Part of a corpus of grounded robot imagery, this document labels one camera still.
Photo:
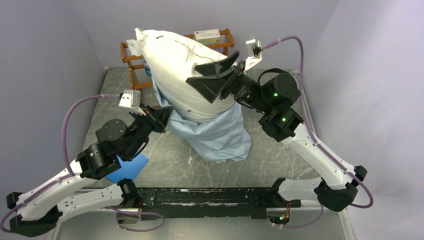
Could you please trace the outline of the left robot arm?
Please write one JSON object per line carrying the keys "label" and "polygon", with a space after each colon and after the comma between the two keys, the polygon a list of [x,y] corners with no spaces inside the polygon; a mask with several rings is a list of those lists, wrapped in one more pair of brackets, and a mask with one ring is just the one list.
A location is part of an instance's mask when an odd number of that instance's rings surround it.
{"label": "left robot arm", "polygon": [[88,193],[78,194],[78,190],[116,172],[122,162],[136,158],[146,147],[151,133],[165,132],[172,112],[171,106],[141,104],[129,111],[133,117],[130,125],[121,119],[107,121],[95,133],[97,142],[79,153],[66,169],[33,190],[7,196],[8,232],[38,237],[59,223],[95,209],[134,207],[139,193],[129,178]]}

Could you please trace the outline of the light blue pillowcase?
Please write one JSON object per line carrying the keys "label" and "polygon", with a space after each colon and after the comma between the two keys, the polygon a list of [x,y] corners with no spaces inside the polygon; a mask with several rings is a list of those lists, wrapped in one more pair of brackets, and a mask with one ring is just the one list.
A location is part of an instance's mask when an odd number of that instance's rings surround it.
{"label": "light blue pillowcase", "polygon": [[244,126],[242,107],[234,103],[210,122],[184,119],[173,110],[167,128],[185,139],[206,161],[243,161],[249,156],[252,138]]}

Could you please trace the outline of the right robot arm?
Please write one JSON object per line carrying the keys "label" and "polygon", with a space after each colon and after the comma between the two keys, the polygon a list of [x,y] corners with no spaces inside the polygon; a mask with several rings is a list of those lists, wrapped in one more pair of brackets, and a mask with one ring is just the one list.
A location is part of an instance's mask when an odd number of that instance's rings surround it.
{"label": "right robot arm", "polygon": [[196,65],[198,76],[187,78],[186,83],[209,103],[233,96],[261,113],[259,124],[263,131],[295,151],[318,172],[319,177],[314,179],[276,181],[270,202],[282,207],[292,200],[317,201],[335,212],[351,206],[367,170],[336,156],[292,108],[301,91],[290,73],[274,68],[274,77],[260,83],[245,74],[247,62],[236,63],[237,57],[238,53],[234,53],[223,60]]}

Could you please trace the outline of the white pillow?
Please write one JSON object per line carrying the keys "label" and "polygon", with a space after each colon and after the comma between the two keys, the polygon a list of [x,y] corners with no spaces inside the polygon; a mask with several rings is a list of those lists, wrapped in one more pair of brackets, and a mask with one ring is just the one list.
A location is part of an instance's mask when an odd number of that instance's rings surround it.
{"label": "white pillow", "polygon": [[231,98],[210,103],[186,82],[200,76],[195,66],[223,60],[224,54],[174,32],[134,31],[136,39],[127,40],[130,52],[144,57],[161,96],[183,119],[208,123],[235,104]]}

